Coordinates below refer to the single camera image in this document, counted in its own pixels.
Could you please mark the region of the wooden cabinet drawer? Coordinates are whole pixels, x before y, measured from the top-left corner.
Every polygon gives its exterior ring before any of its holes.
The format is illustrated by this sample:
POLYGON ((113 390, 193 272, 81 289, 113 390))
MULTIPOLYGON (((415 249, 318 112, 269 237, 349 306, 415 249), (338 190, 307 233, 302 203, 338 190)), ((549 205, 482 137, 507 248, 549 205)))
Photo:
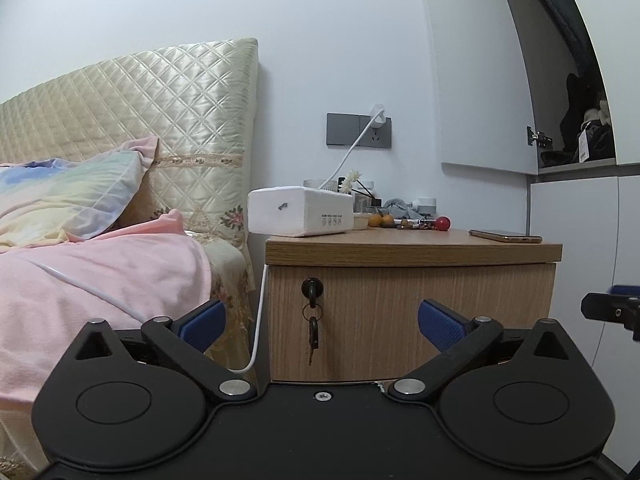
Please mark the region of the wooden cabinet drawer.
POLYGON ((270 376, 276 382, 392 379, 436 356, 418 309, 434 299, 466 318, 487 315, 529 328, 548 315, 552 263, 453 268, 272 266, 268 282, 270 376), (306 278, 323 284, 319 348, 308 364, 306 278))

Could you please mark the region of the pastel rainbow pillow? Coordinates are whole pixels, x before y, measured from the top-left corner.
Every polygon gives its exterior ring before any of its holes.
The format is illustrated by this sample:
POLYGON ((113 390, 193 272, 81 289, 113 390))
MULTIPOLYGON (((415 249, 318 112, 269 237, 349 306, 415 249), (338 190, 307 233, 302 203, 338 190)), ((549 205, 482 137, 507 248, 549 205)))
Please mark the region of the pastel rainbow pillow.
POLYGON ((1 250, 88 240, 124 212, 154 162, 157 138, 128 141, 84 162, 1 166, 1 250))

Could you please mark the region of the white wardrobe door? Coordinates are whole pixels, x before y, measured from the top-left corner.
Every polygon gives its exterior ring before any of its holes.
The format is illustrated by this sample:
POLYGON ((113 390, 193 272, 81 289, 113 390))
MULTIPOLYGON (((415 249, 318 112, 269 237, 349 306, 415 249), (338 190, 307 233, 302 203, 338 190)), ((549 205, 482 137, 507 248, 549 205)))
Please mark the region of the white wardrobe door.
POLYGON ((534 124, 506 0, 425 0, 435 60, 442 162, 536 174, 534 124))

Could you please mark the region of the floral bed sheet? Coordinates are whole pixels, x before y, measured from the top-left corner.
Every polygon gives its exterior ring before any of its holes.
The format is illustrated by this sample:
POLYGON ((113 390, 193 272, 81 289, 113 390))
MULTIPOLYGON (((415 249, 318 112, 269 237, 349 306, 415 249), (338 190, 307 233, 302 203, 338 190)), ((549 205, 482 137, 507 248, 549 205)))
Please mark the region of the floral bed sheet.
POLYGON ((222 366, 242 370, 252 355, 250 293, 255 289, 243 209, 236 206, 213 219, 194 212, 186 220, 186 234, 203 245, 212 269, 212 298, 224 304, 226 314, 224 332, 205 354, 222 366))

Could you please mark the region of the white tissue pack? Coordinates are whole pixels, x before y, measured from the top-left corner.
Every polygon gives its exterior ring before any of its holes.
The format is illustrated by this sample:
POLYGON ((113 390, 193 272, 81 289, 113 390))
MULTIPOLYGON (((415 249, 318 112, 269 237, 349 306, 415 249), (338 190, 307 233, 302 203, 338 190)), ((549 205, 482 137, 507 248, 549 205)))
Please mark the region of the white tissue pack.
POLYGON ((252 234, 305 237, 354 228, 352 196, 304 186, 260 188, 247 197, 247 229, 252 234))

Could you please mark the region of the white charger plug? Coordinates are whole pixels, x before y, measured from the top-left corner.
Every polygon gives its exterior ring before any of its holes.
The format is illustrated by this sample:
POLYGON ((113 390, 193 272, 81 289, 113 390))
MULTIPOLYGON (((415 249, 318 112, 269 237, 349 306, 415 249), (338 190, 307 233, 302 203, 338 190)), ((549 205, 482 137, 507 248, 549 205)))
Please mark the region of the white charger plug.
POLYGON ((370 127, 378 129, 386 123, 385 108, 382 104, 375 104, 371 110, 370 127))

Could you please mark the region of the metal door hinge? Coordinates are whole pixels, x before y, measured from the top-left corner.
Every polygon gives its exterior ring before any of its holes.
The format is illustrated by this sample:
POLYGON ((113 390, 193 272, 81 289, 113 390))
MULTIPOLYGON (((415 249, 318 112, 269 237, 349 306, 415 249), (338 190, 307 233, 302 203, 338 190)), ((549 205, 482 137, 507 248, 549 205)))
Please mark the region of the metal door hinge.
POLYGON ((552 148, 553 139, 543 132, 533 129, 531 126, 526 128, 526 136, 528 145, 536 145, 538 148, 552 148))

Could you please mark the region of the grey crumpled cloth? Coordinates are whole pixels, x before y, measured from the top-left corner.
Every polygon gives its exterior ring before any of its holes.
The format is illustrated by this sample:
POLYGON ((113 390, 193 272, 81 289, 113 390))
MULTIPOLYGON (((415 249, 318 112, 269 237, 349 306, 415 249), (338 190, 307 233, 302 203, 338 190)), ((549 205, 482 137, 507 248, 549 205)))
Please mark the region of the grey crumpled cloth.
POLYGON ((386 216, 390 214, 394 219, 419 219, 418 214, 411 204, 407 204, 400 198, 393 198, 384 203, 380 208, 380 214, 386 216))

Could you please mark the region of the orange small fruits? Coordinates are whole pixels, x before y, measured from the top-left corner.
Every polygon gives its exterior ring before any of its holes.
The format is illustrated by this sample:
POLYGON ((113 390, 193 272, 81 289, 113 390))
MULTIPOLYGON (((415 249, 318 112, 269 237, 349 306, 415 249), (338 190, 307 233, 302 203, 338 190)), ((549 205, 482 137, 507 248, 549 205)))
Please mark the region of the orange small fruits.
POLYGON ((368 220, 369 228, 393 228, 395 219, 391 214, 372 214, 368 220))

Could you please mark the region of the gold smartphone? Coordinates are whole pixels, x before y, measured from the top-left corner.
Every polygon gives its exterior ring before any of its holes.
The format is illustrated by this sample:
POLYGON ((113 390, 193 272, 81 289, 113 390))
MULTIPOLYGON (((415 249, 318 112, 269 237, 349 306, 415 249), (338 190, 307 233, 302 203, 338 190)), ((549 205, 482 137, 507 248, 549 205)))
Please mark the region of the gold smartphone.
POLYGON ((493 240, 499 243, 515 244, 541 244, 542 237, 539 235, 527 235, 522 233, 512 233, 504 231, 483 231, 469 230, 469 236, 481 238, 482 240, 493 240))

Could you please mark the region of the wooden bedside cabinet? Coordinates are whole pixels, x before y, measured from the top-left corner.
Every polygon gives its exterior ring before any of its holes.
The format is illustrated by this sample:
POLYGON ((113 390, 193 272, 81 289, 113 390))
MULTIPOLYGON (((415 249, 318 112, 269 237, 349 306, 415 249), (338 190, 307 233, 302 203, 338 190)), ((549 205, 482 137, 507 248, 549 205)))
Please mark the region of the wooden bedside cabinet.
POLYGON ((270 377, 393 379, 436 356, 420 303, 529 328, 548 315, 559 244, 500 243, 462 230, 366 229, 266 243, 270 377))

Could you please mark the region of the red ball trinket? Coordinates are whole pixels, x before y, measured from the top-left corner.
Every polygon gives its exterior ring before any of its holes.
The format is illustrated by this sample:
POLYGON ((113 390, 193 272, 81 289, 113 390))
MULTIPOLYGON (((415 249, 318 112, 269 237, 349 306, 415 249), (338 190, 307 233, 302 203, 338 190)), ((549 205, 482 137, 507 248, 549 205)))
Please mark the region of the red ball trinket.
POLYGON ((438 217, 434 221, 434 229, 440 232, 447 232, 450 229, 451 221, 444 216, 438 217))

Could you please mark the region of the cream quilted headboard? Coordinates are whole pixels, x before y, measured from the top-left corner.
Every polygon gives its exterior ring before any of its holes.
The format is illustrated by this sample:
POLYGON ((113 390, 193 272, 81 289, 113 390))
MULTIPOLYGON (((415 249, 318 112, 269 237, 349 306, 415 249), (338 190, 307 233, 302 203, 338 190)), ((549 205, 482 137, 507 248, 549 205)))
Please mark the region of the cream quilted headboard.
POLYGON ((119 218, 171 209, 206 240, 246 244, 258 42, 199 42, 102 61, 1 105, 2 162, 72 162, 155 136, 154 162, 119 218))

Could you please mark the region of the black keys in lock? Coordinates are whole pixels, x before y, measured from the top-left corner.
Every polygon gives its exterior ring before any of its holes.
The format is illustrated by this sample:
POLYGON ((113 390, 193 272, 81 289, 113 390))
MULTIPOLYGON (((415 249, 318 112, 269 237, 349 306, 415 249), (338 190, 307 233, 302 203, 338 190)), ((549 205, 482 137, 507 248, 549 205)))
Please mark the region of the black keys in lock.
POLYGON ((319 321, 322 318, 322 307, 319 299, 323 295, 323 284, 318 278, 306 278, 302 284, 303 296, 307 304, 303 307, 303 318, 308 322, 309 359, 312 364, 314 352, 319 348, 319 321))

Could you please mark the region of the pink blanket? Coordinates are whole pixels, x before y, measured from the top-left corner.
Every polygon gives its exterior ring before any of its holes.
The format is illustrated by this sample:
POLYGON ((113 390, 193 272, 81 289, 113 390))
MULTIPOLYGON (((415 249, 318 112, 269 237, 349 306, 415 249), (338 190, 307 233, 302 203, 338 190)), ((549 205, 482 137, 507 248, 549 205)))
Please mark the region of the pink blanket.
POLYGON ((1 251, 2 410, 30 408, 85 322, 137 328, 208 300, 209 261, 179 211, 128 228, 116 221, 88 240, 1 251))

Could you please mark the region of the grey wall socket panel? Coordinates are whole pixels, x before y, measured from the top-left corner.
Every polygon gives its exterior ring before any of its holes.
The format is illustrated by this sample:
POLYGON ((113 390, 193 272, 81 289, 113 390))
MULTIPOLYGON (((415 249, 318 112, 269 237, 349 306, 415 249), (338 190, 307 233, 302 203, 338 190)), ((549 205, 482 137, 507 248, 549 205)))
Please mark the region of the grey wall socket panel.
MULTIPOLYGON (((326 114, 326 145, 349 148, 360 135, 370 117, 356 114, 326 114)), ((392 148, 393 119, 387 118, 382 126, 370 127, 358 143, 360 148, 392 148)))

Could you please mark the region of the white artificial flower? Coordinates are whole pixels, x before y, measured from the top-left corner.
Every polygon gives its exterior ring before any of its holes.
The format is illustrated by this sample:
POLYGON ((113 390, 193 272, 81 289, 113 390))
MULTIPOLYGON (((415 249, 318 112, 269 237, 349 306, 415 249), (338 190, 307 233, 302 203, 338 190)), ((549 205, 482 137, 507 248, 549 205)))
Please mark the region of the white artificial flower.
POLYGON ((341 192, 350 194, 354 185, 358 183, 361 174, 357 170, 350 170, 341 183, 341 192))

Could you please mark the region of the dark clothes in wardrobe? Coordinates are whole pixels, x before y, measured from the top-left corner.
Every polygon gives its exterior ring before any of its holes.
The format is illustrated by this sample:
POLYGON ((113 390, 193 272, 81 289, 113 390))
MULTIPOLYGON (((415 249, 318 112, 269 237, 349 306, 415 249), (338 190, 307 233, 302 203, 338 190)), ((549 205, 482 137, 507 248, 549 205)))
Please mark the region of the dark clothes in wardrobe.
POLYGON ((539 0, 560 33, 575 69, 565 78, 567 110, 560 120, 563 146, 540 154, 545 167, 615 156, 610 111, 596 51, 576 0, 539 0))

